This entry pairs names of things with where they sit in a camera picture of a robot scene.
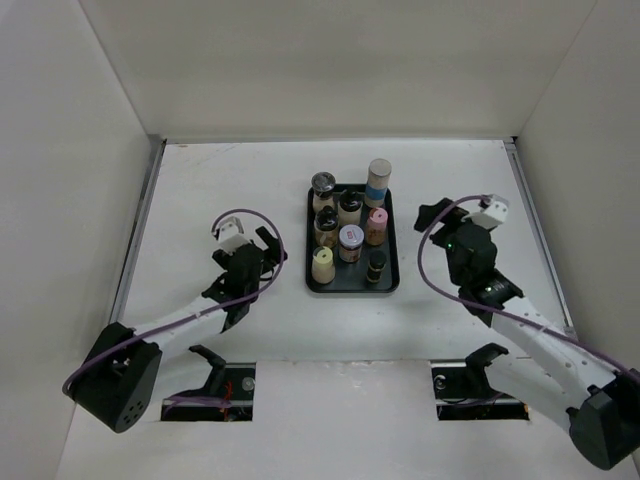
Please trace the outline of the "pink-lid spice bottle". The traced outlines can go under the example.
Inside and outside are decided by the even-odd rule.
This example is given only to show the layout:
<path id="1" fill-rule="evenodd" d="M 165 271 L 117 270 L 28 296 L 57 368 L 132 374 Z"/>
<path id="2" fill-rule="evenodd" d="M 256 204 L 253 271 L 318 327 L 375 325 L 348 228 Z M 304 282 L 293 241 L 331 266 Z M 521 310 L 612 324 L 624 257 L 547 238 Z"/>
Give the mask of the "pink-lid spice bottle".
<path id="1" fill-rule="evenodd" d="M 365 242 L 370 246 L 380 246 L 386 238 L 388 213 L 382 207 L 373 208 L 368 215 L 365 228 Z"/>

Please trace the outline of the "black-cap brown spice bottle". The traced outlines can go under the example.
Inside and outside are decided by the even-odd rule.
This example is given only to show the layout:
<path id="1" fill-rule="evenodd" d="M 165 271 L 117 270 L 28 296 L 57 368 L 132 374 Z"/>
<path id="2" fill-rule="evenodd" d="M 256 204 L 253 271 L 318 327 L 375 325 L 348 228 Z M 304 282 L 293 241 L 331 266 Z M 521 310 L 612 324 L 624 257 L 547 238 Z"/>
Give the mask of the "black-cap brown spice bottle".
<path id="1" fill-rule="evenodd" d="M 323 207 L 315 216 L 314 237 L 319 247 L 334 248 L 339 237 L 339 218 L 331 206 Z"/>

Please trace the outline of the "yellow-lid cream bottle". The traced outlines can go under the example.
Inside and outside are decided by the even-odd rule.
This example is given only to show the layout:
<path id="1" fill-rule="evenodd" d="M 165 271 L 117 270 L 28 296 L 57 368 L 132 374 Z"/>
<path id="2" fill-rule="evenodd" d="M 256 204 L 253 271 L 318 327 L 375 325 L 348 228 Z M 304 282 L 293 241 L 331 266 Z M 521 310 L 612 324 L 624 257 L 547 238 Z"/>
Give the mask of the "yellow-lid cream bottle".
<path id="1" fill-rule="evenodd" d="M 321 284 L 331 283 L 335 278 L 335 265 L 333 251 L 326 246 L 318 247 L 312 255 L 311 264 L 312 279 Z"/>

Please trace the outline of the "tall blue-band silver-lid bottle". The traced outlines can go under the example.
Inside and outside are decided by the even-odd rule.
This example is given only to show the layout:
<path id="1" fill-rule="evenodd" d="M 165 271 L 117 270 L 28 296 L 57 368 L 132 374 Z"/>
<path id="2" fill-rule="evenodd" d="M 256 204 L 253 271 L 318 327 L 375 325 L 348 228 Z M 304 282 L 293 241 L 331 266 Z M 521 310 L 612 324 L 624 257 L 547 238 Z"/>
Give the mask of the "tall blue-band silver-lid bottle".
<path id="1" fill-rule="evenodd" d="M 364 197 L 364 202 L 369 208 L 377 208 L 383 204 L 391 172 L 392 165 L 386 159 L 377 158 L 369 164 Z"/>

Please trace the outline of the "small dark pepper bottle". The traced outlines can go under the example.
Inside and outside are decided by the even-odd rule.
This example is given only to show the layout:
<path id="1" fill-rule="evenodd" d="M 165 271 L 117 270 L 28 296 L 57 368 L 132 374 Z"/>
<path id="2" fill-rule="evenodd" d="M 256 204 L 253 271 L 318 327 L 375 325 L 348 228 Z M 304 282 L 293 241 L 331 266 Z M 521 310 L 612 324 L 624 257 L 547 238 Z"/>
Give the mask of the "small dark pepper bottle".
<path id="1" fill-rule="evenodd" d="M 370 254 L 368 260 L 368 268 L 366 273 L 367 282 L 370 284 L 379 283 L 386 264 L 387 257 L 385 253 L 379 250 L 373 251 Z"/>

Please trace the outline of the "black-cap white powder bottle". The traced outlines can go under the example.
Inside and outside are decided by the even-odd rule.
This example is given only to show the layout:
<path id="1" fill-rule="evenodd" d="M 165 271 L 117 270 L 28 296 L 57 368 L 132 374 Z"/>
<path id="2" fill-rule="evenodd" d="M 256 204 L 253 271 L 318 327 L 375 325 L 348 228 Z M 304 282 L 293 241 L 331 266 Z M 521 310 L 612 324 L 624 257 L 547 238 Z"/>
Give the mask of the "black-cap white powder bottle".
<path id="1" fill-rule="evenodd" d="M 343 191 L 338 200 L 338 220 L 341 227 L 358 225 L 361 220 L 363 201 L 361 195 L 353 189 Z"/>

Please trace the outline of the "red-label wide jar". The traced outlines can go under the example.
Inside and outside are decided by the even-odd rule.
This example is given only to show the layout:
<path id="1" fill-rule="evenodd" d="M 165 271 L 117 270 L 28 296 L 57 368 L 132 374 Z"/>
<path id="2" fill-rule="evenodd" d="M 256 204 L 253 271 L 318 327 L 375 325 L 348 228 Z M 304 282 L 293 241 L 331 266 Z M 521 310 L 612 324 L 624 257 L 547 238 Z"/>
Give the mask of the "red-label wide jar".
<path id="1" fill-rule="evenodd" d="M 355 224 L 343 226 L 339 232 L 339 256 L 346 263 L 355 263 L 361 256 L 363 230 Z"/>

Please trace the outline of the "chrome-top grinder bottle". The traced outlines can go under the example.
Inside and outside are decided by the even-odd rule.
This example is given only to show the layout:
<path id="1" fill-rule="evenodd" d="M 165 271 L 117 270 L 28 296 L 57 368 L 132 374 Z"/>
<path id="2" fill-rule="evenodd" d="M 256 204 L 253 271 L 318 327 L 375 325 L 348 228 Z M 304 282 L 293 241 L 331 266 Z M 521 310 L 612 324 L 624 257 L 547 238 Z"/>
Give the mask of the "chrome-top grinder bottle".
<path id="1" fill-rule="evenodd" d="M 329 206 L 335 207 L 334 189 L 336 179 L 333 174 L 323 171 L 317 172 L 311 179 L 311 188 L 313 191 L 312 208 L 318 213 L 323 208 Z"/>

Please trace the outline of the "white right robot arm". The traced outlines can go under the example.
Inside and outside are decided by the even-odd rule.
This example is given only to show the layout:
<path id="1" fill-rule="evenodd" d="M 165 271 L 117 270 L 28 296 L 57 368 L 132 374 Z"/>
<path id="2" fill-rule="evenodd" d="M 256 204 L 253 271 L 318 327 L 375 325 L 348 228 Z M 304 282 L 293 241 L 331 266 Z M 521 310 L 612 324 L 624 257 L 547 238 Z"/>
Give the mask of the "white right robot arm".
<path id="1" fill-rule="evenodd" d="M 566 432 L 593 466 L 608 471 L 639 448 L 639 372 L 569 337 L 534 307 L 524 292 L 496 267 L 491 233 L 508 216 L 509 203 L 497 195 L 475 195 L 478 209 L 463 209 L 464 198 L 422 205 L 414 228 L 423 243 L 446 255 L 456 294 L 484 325 L 525 354 L 490 343 L 470 354 L 464 384 L 473 394 L 492 390 L 532 407 Z"/>

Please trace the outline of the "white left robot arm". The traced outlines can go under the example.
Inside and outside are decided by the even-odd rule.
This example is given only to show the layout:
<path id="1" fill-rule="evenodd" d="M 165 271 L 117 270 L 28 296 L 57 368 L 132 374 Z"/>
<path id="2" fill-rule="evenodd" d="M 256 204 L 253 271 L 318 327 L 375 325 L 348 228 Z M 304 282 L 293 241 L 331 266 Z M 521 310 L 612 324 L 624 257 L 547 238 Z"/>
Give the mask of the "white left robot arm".
<path id="1" fill-rule="evenodd" d="M 224 387 L 225 363 L 202 342 L 236 326 L 287 259 L 278 231 L 260 227 L 255 232 L 260 245 L 230 225 L 221 227 L 213 258 L 222 274 L 187 306 L 158 320 L 138 327 L 109 324 L 65 381 L 63 393 L 112 432 L 123 433 L 152 403 L 162 363 L 190 351 L 209 364 L 192 371 L 189 383 L 194 391 L 188 399 L 228 406 L 228 401 L 215 398 Z"/>

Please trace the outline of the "black rectangular tray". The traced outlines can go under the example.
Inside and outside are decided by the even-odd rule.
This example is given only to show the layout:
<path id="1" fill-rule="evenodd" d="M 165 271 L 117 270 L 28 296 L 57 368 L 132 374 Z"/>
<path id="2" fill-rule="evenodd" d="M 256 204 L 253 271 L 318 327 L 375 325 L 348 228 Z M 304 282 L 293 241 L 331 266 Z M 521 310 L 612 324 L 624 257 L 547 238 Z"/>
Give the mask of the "black rectangular tray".
<path id="1" fill-rule="evenodd" d="M 360 259 L 355 263 L 344 262 L 339 257 L 339 247 L 333 249 L 335 278 L 328 284 L 316 282 L 311 274 L 313 253 L 318 247 L 315 240 L 313 211 L 314 191 L 312 188 L 307 194 L 307 218 L 306 218 L 306 259 L 305 275 L 308 288 L 318 294 L 387 294 L 394 292 L 400 284 L 400 268 L 397 250 L 397 237 L 395 232 L 395 215 L 393 197 L 390 190 L 387 191 L 382 207 L 389 215 L 386 238 L 379 247 L 364 244 Z M 366 274 L 369 267 L 369 257 L 375 250 L 382 251 L 386 256 L 386 264 L 377 283 L 370 283 Z"/>

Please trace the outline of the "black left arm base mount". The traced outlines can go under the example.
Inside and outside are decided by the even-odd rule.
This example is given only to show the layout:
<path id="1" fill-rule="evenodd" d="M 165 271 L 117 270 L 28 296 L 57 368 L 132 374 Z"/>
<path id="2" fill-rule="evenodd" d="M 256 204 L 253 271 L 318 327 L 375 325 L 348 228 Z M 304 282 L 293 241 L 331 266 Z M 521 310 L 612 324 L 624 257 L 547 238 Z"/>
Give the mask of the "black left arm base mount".
<path id="1" fill-rule="evenodd" d="M 204 384 L 166 397 L 162 422 L 250 422 L 253 420 L 257 365 L 229 363 L 203 345 L 189 348 L 210 367 Z"/>

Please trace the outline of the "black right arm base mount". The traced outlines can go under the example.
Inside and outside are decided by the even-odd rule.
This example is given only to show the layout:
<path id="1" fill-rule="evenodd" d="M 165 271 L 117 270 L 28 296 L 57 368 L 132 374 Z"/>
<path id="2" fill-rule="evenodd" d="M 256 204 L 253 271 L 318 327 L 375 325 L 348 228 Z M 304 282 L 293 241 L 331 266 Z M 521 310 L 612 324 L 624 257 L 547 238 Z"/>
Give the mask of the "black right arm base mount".
<path id="1" fill-rule="evenodd" d="M 508 350 L 489 343 L 462 360 L 431 363 L 431 377 L 440 421 L 528 421 L 528 407 L 519 400 L 493 389 L 486 369 Z"/>

